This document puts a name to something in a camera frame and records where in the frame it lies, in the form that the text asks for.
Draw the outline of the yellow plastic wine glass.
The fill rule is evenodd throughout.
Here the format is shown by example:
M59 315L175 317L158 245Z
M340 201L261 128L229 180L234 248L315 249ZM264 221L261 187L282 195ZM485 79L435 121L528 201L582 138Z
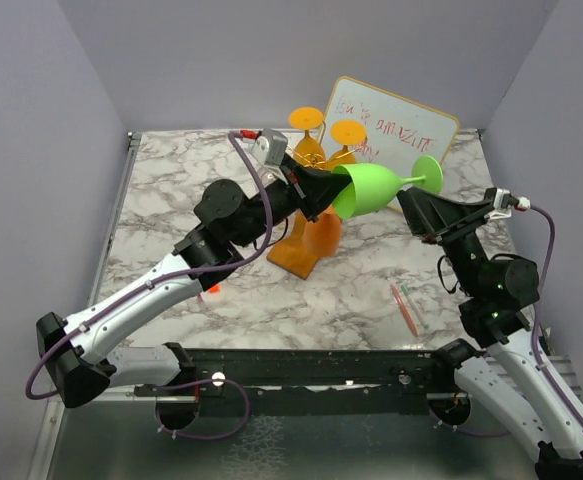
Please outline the yellow plastic wine glass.
M367 138L365 127L356 120L343 119L331 126L330 134L341 148L327 160L325 168L333 170L340 165L355 164L354 152Z
M300 107L288 116L288 122L294 129L303 132L303 137L293 149L294 159L303 166L322 168L326 162L324 150L312 132L323 123L323 114L315 107Z

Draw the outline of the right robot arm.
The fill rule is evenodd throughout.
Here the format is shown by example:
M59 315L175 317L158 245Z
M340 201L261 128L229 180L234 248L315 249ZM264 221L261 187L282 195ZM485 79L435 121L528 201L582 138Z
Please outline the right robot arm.
M471 347L457 340L430 367L440 390L457 386L482 404L517 440L540 479L583 479L583 403L539 342L523 311L540 299L537 265L513 254L488 256L479 227L531 209L525 197L499 188L460 203L417 187L397 194L411 233L438 245L467 299L459 307Z

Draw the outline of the orange plastic wine glass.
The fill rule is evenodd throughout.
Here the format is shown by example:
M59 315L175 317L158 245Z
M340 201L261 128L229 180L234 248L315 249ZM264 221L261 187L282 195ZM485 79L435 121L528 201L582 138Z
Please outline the orange plastic wine glass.
M319 258L335 254L340 243L342 220L332 206L322 212L316 221L306 223L303 244L307 251Z

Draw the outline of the green plastic wine glass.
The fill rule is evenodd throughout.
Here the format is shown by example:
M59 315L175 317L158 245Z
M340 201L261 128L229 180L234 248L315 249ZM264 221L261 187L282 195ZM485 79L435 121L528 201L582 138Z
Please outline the green plastic wine glass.
M333 174L347 177L350 183L332 201L334 212L342 219L366 215L388 206L405 185L438 194L443 186L440 163L430 155L418 158L409 177L400 177L389 168L372 163L343 164Z

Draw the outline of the yellow plastic wine glass front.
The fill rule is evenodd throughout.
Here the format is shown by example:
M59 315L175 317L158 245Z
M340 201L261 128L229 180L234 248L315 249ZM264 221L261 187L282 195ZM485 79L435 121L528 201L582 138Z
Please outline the yellow plastic wine glass front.
M333 170L340 165L355 164L354 152L367 138L365 127L356 120L343 119L331 126L330 134L341 148L327 160L325 168Z

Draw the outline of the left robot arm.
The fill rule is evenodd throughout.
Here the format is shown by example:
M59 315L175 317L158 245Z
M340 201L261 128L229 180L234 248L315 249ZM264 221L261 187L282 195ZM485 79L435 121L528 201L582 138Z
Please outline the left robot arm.
M110 387L161 386L177 395L191 385L182 348L121 348L128 336L169 308L229 277L245 260L239 250L301 210L310 219L326 210L351 182L346 174L287 160L287 177L247 197L233 180L219 179L194 209L199 224L147 273L100 303L65 318L48 313L36 324L38 349L62 402L77 408Z

